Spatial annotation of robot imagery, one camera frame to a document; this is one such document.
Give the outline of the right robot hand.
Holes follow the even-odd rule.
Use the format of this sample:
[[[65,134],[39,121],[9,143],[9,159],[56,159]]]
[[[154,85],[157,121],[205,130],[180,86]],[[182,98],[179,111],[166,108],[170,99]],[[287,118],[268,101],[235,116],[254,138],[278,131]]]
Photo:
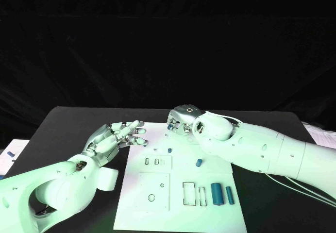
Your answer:
[[[180,136],[189,135],[192,125],[203,111],[192,104],[176,106],[167,115],[167,129]]]

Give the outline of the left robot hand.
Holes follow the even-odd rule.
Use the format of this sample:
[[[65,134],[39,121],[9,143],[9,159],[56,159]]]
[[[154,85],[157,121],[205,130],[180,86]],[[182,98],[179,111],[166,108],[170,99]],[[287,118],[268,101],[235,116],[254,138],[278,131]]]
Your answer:
[[[102,167],[114,159],[121,148],[147,146],[149,141],[139,137],[146,133],[143,121],[118,122],[102,125],[92,133],[81,154],[91,157]]]

